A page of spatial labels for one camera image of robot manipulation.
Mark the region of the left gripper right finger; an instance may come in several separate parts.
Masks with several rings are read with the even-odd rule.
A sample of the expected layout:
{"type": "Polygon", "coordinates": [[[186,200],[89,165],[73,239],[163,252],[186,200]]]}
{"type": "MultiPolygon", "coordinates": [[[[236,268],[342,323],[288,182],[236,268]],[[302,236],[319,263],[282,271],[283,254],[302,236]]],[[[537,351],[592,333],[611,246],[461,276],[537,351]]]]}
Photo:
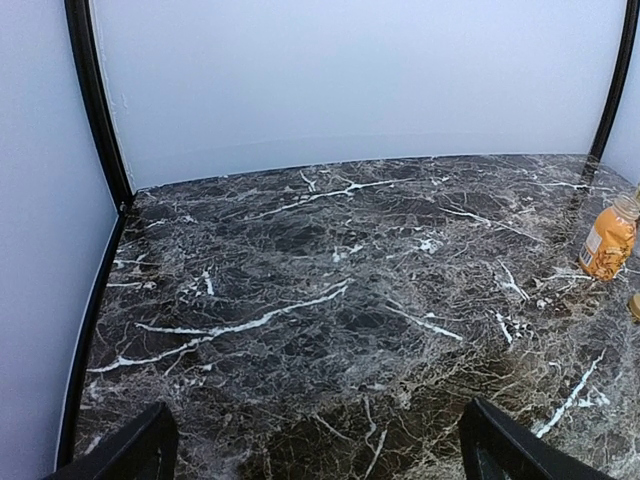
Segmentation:
{"type": "Polygon", "coordinates": [[[608,476],[551,447],[482,398],[458,422],[468,479],[595,479],[608,476]]]}

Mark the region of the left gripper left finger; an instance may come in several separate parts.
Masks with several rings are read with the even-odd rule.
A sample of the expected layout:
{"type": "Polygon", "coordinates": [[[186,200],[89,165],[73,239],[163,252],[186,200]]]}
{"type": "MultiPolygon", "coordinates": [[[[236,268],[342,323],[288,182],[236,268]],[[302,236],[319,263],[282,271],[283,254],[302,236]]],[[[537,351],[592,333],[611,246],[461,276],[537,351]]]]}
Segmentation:
{"type": "Polygon", "coordinates": [[[164,402],[148,406],[89,454],[50,479],[174,479],[177,425],[164,402]]]}

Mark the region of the gold bottle cap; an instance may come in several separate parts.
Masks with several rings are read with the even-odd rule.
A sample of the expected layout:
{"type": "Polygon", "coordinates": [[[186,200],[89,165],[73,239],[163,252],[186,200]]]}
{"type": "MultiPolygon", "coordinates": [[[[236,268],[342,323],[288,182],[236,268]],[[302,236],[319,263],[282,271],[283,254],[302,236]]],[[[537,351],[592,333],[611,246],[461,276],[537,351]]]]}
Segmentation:
{"type": "Polygon", "coordinates": [[[632,295],[628,301],[628,308],[632,315],[632,321],[639,323],[640,322],[640,294],[635,293],[632,295]]]}

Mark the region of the orange juice bottle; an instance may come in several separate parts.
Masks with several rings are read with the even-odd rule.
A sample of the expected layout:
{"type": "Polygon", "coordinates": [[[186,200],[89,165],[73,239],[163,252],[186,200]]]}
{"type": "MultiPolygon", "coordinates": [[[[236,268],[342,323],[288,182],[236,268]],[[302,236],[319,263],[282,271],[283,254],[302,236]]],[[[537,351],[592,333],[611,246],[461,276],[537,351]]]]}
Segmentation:
{"type": "Polygon", "coordinates": [[[617,196],[591,227],[579,253],[581,268],[597,280],[612,280],[632,253],[638,219],[637,199],[617,196]]]}

